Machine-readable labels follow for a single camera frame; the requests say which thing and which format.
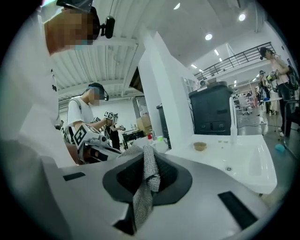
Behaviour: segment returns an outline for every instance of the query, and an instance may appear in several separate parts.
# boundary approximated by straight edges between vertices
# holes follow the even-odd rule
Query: white t-shirt
[[[80,107],[76,101],[72,101],[72,99],[77,99],[80,103]],[[82,121],[85,123],[90,123],[94,118],[91,107],[82,101],[80,96],[71,98],[71,101],[68,104],[67,111],[67,126],[72,127],[73,134],[75,134],[75,129],[73,127],[73,123],[77,121]]]
[[[40,156],[52,157],[58,167],[73,166],[54,127],[60,119],[52,64],[44,24],[34,13],[14,38],[0,70],[1,140],[17,140]]]

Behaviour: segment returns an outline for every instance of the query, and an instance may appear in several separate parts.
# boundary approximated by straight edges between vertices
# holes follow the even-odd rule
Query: gray floor
[[[243,116],[241,115],[241,111],[238,111],[238,134],[263,134],[263,138],[267,143],[273,159],[277,176],[277,187],[271,194],[263,195],[261,198],[269,206],[272,206],[284,198],[293,182],[295,170],[299,166],[298,159],[300,158],[300,133],[295,130],[291,130],[290,137],[287,138],[288,146],[298,157],[298,159],[295,159],[287,150],[284,152],[275,150],[275,146],[277,144],[283,145],[283,138],[279,136],[278,127],[273,127],[271,125],[281,126],[281,116],[269,116],[266,114],[265,110],[262,110],[261,107],[254,108],[251,111],[251,114],[244,114]],[[297,129],[299,126],[292,123],[292,128]]]

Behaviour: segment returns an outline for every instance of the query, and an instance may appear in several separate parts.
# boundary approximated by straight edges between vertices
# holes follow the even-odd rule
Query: dish cloth
[[[140,229],[152,212],[153,197],[151,192],[158,192],[160,184],[159,170],[151,146],[144,146],[143,149],[138,146],[132,146],[119,157],[140,152],[144,152],[143,177],[141,185],[133,196],[133,210],[137,230]]]

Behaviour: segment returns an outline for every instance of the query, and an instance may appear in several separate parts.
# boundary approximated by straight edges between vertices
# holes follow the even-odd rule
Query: chair
[[[298,125],[300,125],[300,117],[297,114],[295,114],[295,113],[291,113],[291,114],[289,114],[287,116],[287,113],[286,113],[286,106],[288,104],[299,103],[299,100],[290,100],[290,101],[285,101],[285,102],[286,102],[286,104],[285,104],[285,133],[286,133],[286,125],[287,125],[286,124],[286,120],[289,119],[291,122],[294,122],[294,123],[297,123]],[[288,149],[288,151],[293,155],[293,157],[295,159],[297,159],[296,154],[293,153],[293,151],[290,148],[288,148],[288,146],[286,145],[285,138],[286,138],[286,136],[284,136],[284,145],[285,145],[285,148]]]
[[[247,112],[248,114],[250,114],[249,111],[247,111],[247,109],[249,107],[251,107],[251,104],[246,102],[246,99],[244,97],[238,97],[238,100],[240,102],[240,108],[242,110],[242,115],[244,115],[244,112]]]

